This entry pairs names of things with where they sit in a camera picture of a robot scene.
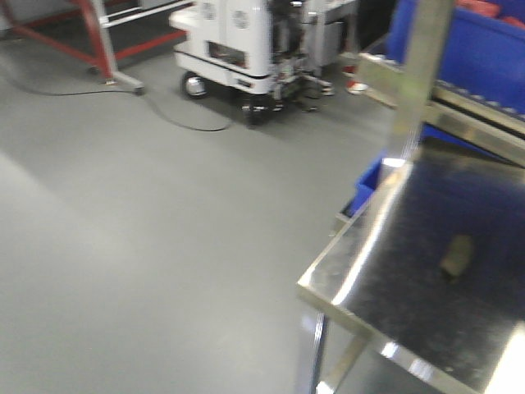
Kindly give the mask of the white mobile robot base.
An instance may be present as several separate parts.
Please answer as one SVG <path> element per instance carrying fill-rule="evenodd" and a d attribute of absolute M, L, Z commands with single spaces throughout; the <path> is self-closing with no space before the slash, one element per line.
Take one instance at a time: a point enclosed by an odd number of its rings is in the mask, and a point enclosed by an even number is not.
<path fill-rule="evenodd" d="M 172 12 L 171 27 L 185 33 L 175 47 L 176 63 L 185 72 L 183 93 L 203 98 L 209 82 L 242 93 L 248 127 L 288 102 L 316 111 L 301 99 L 303 92 L 314 85 L 329 95 L 333 88 L 317 76 L 305 45 L 313 21 L 305 6 L 304 1 L 194 1 Z"/>

